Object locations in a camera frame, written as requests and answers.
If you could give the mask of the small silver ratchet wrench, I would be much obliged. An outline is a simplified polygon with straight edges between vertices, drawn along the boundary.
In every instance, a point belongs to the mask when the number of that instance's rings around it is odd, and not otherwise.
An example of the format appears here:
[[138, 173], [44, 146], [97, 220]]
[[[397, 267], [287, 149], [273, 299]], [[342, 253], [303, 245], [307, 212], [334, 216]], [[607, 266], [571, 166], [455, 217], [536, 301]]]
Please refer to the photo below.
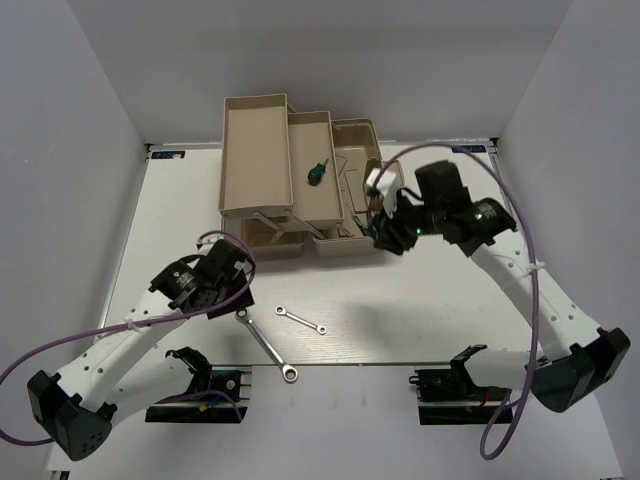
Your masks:
[[293, 320], [294, 322], [297, 322], [305, 327], [308, 327], [312, 330], [314, 330], [316, 333], [318, 333], [319, 335], [325, 335], [327, 333], [327, 328], [324, 325], [320, 325], [320, 324], [315, 324], [311, 321], [308, 321], [302, 317], [300, 317], [299, 315], [296, 315], [292, 312], [290, 312], [289, 310], [287, 310], [285, 307], [283, 306], [277, 306], [275, 308], [275, 313], [280, 316], [280, 317], [284, 317], [290, 320]]

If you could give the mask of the large silver ratchet wrench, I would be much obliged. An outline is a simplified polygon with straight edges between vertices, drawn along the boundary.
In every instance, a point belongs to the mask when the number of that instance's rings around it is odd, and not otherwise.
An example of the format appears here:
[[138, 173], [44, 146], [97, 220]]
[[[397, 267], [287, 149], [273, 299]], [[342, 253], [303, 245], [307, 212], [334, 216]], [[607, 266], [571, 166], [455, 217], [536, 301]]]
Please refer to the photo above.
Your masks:
[[269, 341], [267, 336], [263, 333], [257, 323], [251, 317], [247, 309], [240, 309], [235, 312], [235, 319], [241, 323], [253, 336], [256, 342], [260, 345], [267, 356], [278, 367], [283, 380], [287, 384], [293, 384], [298, 380], [298, 371], [295, 367], [288, 364], [284, 358], [279, 354], [276, 348]]

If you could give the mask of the green flathead stubby screwdriver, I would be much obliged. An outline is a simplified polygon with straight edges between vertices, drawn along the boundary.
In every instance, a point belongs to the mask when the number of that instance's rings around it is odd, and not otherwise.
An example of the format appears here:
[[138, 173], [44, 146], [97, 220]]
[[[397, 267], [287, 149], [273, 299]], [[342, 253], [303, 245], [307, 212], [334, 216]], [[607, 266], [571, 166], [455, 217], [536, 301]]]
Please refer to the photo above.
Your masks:
[[326, 158], [324, 161], [317, 163], [313, 166], [307, 173], [307, 182], [312, 187], [318, 186], [322, 181], [323, 176], [326, 172], [326, 167], [329, 163], [329, 159]]

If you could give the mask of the beige plastic toolbox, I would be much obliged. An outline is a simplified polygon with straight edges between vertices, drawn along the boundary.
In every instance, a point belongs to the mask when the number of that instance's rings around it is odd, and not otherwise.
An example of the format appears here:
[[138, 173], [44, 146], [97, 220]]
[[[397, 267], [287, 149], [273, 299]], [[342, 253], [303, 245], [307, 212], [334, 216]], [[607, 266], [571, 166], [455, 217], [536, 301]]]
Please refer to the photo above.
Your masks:
[[[318, 186], [308, 171], [329, 159]], [[381, 167], [374, 122], [298, 112], [286, 94], [224, 101], [218, 209], [223, 228], [241, 237], [259, 260], [296, 258], [308, 242], [321, 257], [375, 253], [367, 225], [379, 212], [366, 181]]]

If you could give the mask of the green orange-capped phillips stubby screwdriver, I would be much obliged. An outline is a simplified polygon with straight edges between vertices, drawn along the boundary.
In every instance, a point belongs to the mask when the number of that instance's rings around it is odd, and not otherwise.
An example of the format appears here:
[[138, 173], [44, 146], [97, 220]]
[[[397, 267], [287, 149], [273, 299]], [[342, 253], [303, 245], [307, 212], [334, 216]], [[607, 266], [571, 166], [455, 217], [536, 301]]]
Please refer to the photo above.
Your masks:
[[368, 235], [369, 237], [371, 237], [372, 239], [376, 239], [376, 238], [377, 238], [377, 236], [378, 236], [378, 232], [377, 232], [376, 227], [375, 227], [375, 225], [374, 225], [373, 223], [369, 222], [369, 223], [366, 225], [365, 230], [366, 230], [367, 235]]

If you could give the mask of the black green precision screwdriver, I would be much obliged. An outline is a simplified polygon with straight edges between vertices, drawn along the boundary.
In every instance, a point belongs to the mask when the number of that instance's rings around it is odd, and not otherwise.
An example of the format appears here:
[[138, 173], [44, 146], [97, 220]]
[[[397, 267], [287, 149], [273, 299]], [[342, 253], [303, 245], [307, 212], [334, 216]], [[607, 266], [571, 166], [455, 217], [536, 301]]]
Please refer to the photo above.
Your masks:
[[358, 216], [354, 216], [353, 220], [356, 223], [359, 230], [362, 232], [362, 234], [367, 235], [368, 229], [367, 229], [367, 226], [362, 222], [362, 220]]

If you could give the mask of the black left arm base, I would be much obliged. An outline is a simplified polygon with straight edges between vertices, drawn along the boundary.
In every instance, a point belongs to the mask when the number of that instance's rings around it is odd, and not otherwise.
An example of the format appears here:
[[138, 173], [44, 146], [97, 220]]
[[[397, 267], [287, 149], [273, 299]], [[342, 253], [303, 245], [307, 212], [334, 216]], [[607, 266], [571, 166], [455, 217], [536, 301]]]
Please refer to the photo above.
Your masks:
[[190, 386], [187, 398], [154, 404], [146, 410], [149, 424], [239, 424], [251, 395], [250, 367], [215, 367], [202, 385]]

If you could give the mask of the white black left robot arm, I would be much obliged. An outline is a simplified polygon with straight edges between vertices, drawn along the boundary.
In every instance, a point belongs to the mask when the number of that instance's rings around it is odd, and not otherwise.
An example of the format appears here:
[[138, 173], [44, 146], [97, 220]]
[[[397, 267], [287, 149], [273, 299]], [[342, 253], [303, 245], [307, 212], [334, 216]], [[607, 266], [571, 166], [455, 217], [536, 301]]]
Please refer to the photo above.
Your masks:
[[36, 422], [70, 460], [80, 461], [136, 412], [166, 398], [205, 396], [213, 367], [191, 347], [166, 351], [146, 370], [133, 368], [191, 315], [215, 318], [252, 305], [247, 276], [254, 267], [252, 256], [226, 239], [167, 265], [125, 317], [123, 331], [28, 381]]

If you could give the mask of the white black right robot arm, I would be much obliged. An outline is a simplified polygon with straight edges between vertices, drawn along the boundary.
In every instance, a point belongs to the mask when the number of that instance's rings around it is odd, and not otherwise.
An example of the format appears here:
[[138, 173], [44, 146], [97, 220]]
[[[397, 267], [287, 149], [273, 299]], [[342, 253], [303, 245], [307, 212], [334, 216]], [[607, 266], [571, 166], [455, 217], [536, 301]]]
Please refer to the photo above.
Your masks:
[[533, 396], [561, 413], [607, 383], [630, 349], [629, 337], [585, 314], [544, 265], [528, 257], [524, 231], [501, 203], [471, 199], [454, 163], [423, 166], [415, 177], [420, 192], [409, 196], [389, 169], [366, 177], [366, 193], [382, 200], [371, 220], [375, 247], [401, 255], [422, 235], [441, 236], [489, 275], [537, 335], [535, 361], [526, 352], [467, 348], [450, 362], [453, 390], [472, 399], [487, 386], [517, 388], [529, 379]]

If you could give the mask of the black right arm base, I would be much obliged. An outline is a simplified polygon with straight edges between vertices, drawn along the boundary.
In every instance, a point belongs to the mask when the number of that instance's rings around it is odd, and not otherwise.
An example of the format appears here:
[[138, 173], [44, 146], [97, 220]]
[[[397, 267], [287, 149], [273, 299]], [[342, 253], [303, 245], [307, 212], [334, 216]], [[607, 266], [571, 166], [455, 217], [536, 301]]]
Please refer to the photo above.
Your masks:
[[486, 425], [507, 391], [465, 387], [446, 368], [415, 370], [408, 382], [417, 395], [421, 426]]

